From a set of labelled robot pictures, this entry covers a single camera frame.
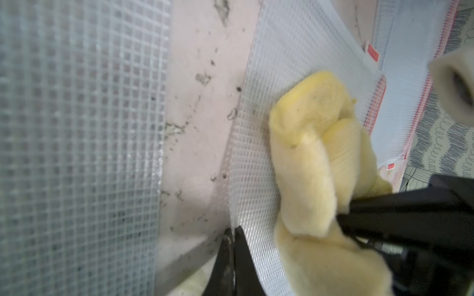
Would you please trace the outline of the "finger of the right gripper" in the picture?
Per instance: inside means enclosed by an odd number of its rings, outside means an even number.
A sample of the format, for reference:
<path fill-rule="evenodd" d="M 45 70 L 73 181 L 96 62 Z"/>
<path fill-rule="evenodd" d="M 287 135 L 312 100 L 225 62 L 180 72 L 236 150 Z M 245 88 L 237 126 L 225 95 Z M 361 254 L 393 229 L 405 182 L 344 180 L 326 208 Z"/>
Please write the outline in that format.
<path fill-rule="evenodd" d="M 474 293 L 474 181 L 432 175 L 428 187 L 351 203 L 337 221 L 352 238 L 402 247 L 384 254 L 397 296 Z"/>

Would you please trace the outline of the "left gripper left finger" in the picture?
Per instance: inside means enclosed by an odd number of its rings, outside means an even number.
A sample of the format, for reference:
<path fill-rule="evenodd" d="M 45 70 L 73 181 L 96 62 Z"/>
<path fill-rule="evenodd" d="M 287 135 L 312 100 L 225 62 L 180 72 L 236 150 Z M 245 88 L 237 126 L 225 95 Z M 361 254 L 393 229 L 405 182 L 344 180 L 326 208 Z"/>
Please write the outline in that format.
<path fill-rule="evenodd" d="M 233 296 L 235 280 L 235 248 L 232 229 L 224 231 L 214 267 L 202 296 Z"/>

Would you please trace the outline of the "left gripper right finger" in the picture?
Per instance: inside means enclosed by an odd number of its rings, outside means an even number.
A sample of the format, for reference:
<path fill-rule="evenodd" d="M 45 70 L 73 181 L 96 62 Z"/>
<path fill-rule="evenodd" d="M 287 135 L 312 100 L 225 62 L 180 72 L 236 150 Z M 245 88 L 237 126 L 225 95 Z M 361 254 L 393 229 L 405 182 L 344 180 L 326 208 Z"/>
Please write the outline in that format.
<path fill-rule="evenodd" d="M 235 229 L 234 255 L 235 295 L 265 296 L 241 226 Z"/>

